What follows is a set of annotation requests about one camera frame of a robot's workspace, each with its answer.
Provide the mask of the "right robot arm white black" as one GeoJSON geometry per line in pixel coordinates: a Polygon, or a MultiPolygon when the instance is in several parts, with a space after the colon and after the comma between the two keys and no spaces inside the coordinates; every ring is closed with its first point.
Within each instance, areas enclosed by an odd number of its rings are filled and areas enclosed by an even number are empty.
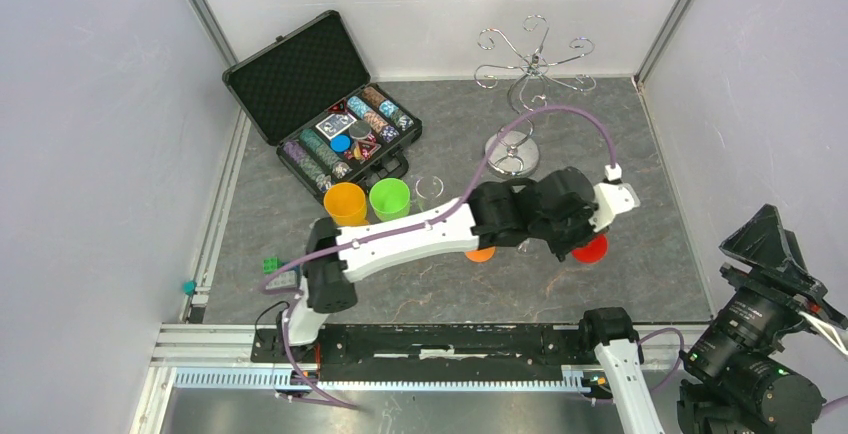
{"type": "Polygon", "coordinates": [[[826,302],[794,232],[763,205],[719,246],[721,276],[734,289],[678,359],[683,433],[810,433],[827,403],[808,378],[773,359],[789,334],[808,332],[847,352],[847,317],[826,302]]]}

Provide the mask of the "orange plastic wine glass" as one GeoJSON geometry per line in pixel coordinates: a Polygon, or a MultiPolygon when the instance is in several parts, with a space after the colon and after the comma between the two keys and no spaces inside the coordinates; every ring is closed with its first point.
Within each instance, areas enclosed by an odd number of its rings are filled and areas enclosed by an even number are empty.
{"type": "Polygon", "coordinates": [[[473,251],[467,251],[464,253],[465,257],[475,263],[484,263],[491,260],[496,253],[495,247],[489,247],[484,249],[478,249],[473,251]]]}

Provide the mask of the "green plastic wine glass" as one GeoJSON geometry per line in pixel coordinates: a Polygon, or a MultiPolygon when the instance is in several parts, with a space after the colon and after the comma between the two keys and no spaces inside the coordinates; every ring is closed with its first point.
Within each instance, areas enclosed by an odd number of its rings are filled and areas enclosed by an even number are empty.
{"type": "Polygon", "coordinates": [[[403,218],[410,212],[410,189],[401,179],[378,181],[371,188],[368,200],[377,218],[383,222],[403,218]]]}

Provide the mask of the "clear wine glass front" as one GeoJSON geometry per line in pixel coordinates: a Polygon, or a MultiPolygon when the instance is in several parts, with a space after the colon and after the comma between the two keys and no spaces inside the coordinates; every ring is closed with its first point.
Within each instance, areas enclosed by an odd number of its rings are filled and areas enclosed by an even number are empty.
{"type": "Polygon", "coordinates": [[[414,193],[418,210],[425,212],[442,204],[444,183],[438,176],[422,176],[414,183],[414,193]]]}

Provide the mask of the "red plastic wine glass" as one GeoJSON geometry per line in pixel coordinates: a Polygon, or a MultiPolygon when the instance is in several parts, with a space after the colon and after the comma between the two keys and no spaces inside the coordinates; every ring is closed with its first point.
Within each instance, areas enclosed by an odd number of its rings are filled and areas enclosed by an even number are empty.
{"type": "Polygon", "coordinates": [[[572,250],[572,257],[580,263],[594,264],[602,260],[608,252],[609,244],[605,234],[598,234],[585,246],[572,250]]]}

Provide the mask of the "yellow plastic wine glass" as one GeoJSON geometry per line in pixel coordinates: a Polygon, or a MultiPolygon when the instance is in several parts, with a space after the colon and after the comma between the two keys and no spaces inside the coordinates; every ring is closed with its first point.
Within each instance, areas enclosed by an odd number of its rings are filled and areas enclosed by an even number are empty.
{"type": "Polygon", "coordinates": [[[341,182],[330,187],[324,194],[323,207],[338,226],[368,224],[366,194],[357,184],[341,182]]]}

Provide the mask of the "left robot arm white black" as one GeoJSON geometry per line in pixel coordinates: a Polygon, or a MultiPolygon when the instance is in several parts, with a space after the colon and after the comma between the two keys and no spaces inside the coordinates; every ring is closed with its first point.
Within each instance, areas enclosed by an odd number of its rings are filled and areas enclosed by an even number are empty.
{"type": "Polygon", "coordinates": [[[356,283],[387,268],[448,253],[546,243],[558,260],[589,243],[600,204],[592,182],[578,169],[557,170],[540,181],[484,182],[466,199],[370,226],[342,228],[316,221],[306,244],[301,291],[283,317],[275,346],[290,361],[313,351],[332,313],[353,307],[356,283]]]}

